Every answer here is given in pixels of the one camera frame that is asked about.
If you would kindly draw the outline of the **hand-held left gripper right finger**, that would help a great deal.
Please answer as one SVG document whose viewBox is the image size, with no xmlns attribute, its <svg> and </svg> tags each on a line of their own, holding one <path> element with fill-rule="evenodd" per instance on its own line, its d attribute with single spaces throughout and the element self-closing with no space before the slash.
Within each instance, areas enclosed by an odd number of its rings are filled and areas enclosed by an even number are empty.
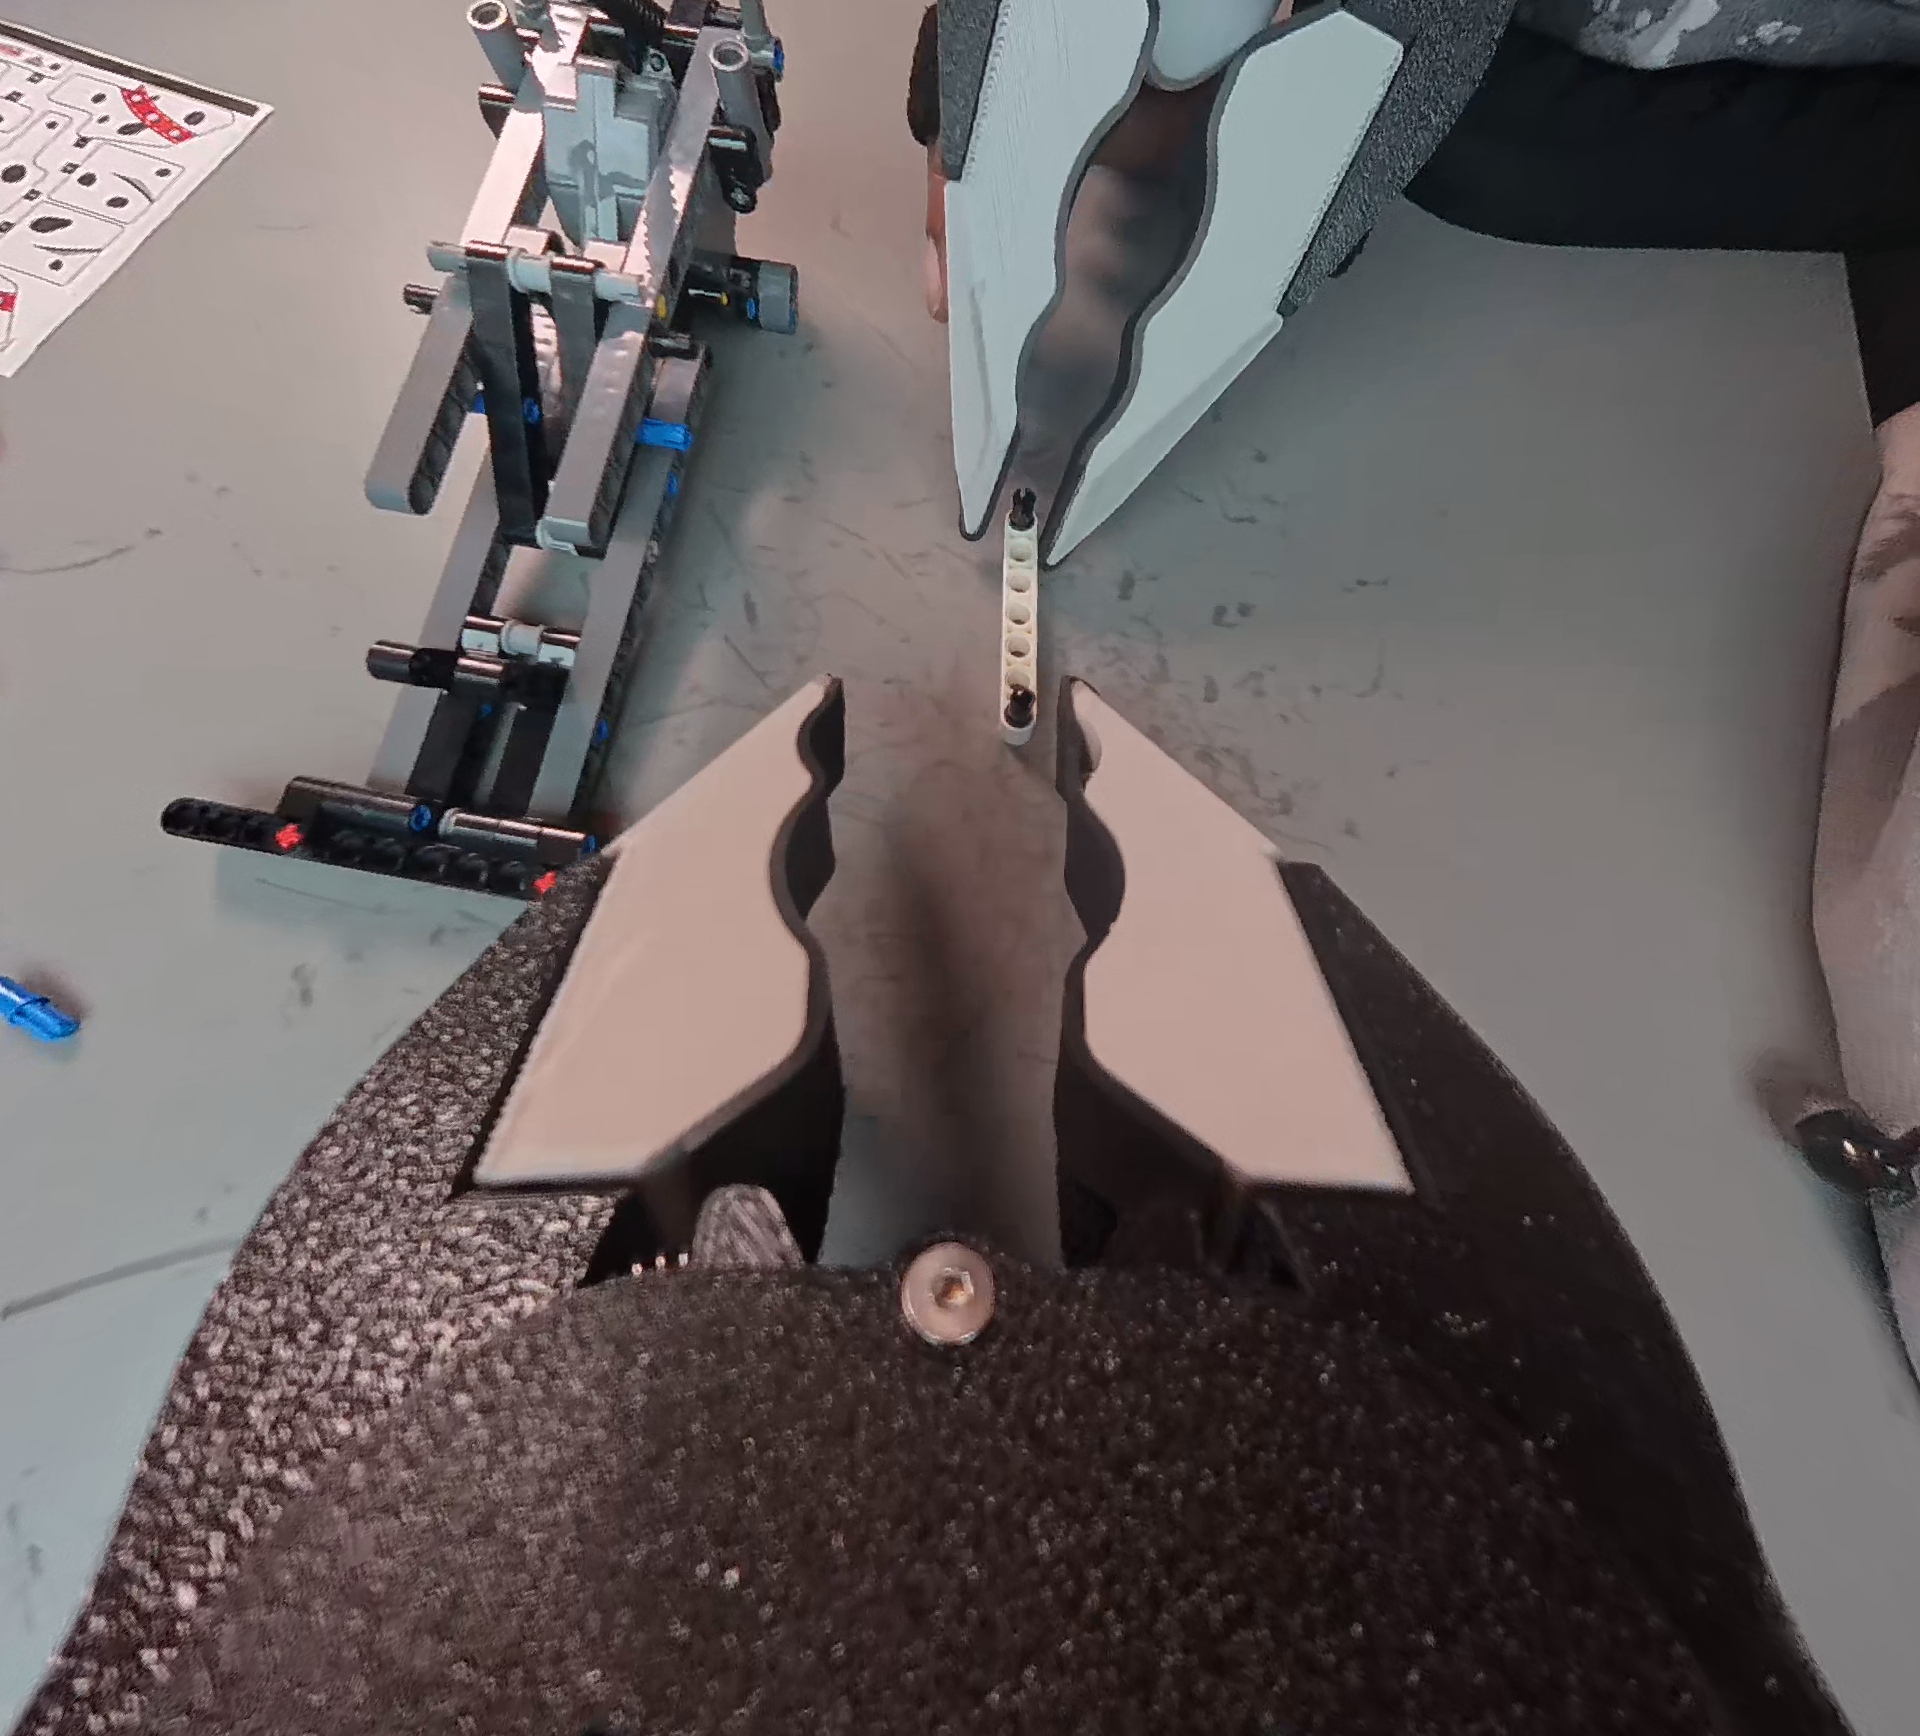
<svg viewBox="0 0 1920 1736">
<path fill-rule="evenodd" d="M 1078 1063 L 1241 1181 L 1409 1195 L 1274 842 L 1085 678 L 1058 755 Z"/>
</svg>

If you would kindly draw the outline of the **white sticker sheet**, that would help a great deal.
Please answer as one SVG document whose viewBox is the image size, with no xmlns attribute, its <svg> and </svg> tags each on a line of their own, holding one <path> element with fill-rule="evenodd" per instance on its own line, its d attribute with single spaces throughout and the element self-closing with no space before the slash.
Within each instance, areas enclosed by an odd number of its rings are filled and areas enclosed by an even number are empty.
<svg viewBox="0 0 1920 1736">
<path fill-rule="evenodd" d="M 268 102 L 5 20 L 5 378 L 270 117 Z"/>
</svg>

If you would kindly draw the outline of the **grey black toy chassis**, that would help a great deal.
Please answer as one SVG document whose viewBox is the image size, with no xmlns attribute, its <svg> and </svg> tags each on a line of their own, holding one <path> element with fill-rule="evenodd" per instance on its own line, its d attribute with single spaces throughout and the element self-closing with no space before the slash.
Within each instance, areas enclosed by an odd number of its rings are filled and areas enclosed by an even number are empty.
<svg viewBox="0 0 1920 1736">
<path fill-rule="evenodd" d="M 427 518 L 471 427 L 486 454 L 361 783 L 292 778 L 270 808 L 167 804 L 180 842 L 536 902 L 598 851 L 606 774 L 660 548 L 699 440 L 710 349 L 687 312 L 798 326 L 801 277 L 737 252 L 781 131 L 762 0 L 675 0 L 632 57 L 586 0 L 477 0 L 493 161 L 436 280 L 365 476 Z"/>
</svg>

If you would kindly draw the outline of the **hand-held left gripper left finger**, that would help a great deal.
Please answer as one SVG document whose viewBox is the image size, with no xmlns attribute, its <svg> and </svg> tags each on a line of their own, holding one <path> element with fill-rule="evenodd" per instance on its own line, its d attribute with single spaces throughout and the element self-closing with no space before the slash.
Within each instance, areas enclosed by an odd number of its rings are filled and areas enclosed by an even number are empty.
<svg viewBox="0 0 1920 1736">
<path fill-rule="evenodd" d="M 809 914 L 845 773 L 845 683 L 821 674 L 616 837 L 478 1190 L 829 1190 L 847 1088 Z"/>
</svg>

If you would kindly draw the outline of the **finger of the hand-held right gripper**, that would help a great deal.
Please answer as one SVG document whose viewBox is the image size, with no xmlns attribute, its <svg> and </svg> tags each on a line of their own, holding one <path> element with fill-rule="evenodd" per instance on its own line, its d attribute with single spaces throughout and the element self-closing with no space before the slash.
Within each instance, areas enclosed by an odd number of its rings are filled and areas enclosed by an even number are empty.
<svg viewBox="0 0 1920 1736">
<path fill-rule="evenodd" d="M 1054 503 L 1046 568 L 1124 506 L 1283 330 L 1286 292 L 1402 54 L 1387 31 L 1321 3 L 1227 64 L 1203 216 L 1179 270 L 1124 334 L 1114 400 Z"/>
<path fill-rule="evenodd" d="M 951 438 L 970 541 L 1015 457 L 1073 201 L 1140 93 L 1155 29 L 1155 0 L 998 0 L 966 161 L 944 188 Z"/>
</svg>

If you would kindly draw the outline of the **white holed toy beam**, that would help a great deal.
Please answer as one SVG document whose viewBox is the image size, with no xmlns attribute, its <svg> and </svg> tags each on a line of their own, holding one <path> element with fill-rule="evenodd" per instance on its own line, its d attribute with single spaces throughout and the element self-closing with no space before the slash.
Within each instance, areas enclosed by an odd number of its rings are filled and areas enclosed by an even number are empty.
<svg viewBox="0 0 1920 1736">
<path fill-rule="evenodd" d="M 1015 737 L 1001 712 L 1010 686 L 1036 695 L 1030 733 Z M 1002 525 L 998 729 L 1002 745 L 1023 749 L 1035 739 L 1041 714 L 1041 515 L 1030 535 L 1010 535 Z"/>
</svg>

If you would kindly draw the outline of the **grey desk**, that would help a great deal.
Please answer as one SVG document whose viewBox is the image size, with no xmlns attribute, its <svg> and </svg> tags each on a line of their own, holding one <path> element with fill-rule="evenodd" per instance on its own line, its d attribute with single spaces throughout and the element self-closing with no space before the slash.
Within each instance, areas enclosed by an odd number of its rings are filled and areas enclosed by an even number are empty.
<svg viewBox="0 0 1920 1736">
<path fill-rule="evenodd" d="M 855 1124 L 829 1250 L 1054 1250 L 1081 929 L 1051 721 L 991 717 L 996 554 L 957 528 L 903 98 L 925 0 L 766 0 L 748 252 L 792 339 L 717 384 L 608 776 L 675 793 L 847 688 L 817 929 Z M 179 796 L 368 773 L 474 471 L 365 472 L 402 304 L 484 173 L 471 0 L 5 0 L 272 117 L 5 380 L 5 1725 L 102 1557 L 183 1349 L 290 1164 L 511 904 L 223 855 Z M 1769 1115 L 1827 1080 L 1809 864 L 1879 480 L 1829 261 L 1532 252 L 1398 207 L 1046 585 L 1087 677 L 1321 863 L 1551 1115 L 1643 1250 L 1858 1732 L 1917 1732 L 1917 1393 Z"/>
</svg>

